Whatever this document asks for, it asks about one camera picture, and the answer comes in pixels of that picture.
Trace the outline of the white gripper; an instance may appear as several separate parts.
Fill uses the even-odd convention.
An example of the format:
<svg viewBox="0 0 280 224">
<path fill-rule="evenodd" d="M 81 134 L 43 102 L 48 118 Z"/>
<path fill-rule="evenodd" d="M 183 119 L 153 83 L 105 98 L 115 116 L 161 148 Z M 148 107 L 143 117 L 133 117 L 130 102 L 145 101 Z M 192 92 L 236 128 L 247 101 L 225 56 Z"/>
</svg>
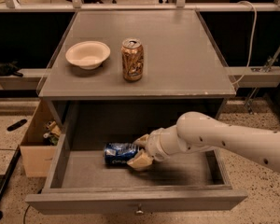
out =
<svg viewBox="0 0 280 224">
<path fill-rule="evenodd" d="M 159 128 L 150 135 L 144 134 L 137 138 L 133 143 L 139 147 L 146 147 L 146 150 L 141 149 L 127 161 L 127 164 L 137 171 L 146 170 L 152 164 L 153 159 L 165 161 L 177 152 L 176 127 Z"/>
</svg>

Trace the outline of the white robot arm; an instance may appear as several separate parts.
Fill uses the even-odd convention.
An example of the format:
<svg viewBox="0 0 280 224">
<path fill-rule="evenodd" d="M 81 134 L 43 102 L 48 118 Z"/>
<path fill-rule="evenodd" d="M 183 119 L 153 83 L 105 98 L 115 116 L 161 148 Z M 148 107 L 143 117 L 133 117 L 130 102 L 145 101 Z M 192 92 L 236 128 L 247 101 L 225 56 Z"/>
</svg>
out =
<svg viewBox="0 0 280 224">
<path fill-rule="evenodd" d="M 280 174 L 280 132 L 230 125 L 199 112 L 185 113 L 175 125 L 145 134 L 134 143 L 140 151 L 128 165 L 138 170 L 175 154 L 219 147 Z"/>
</svg>

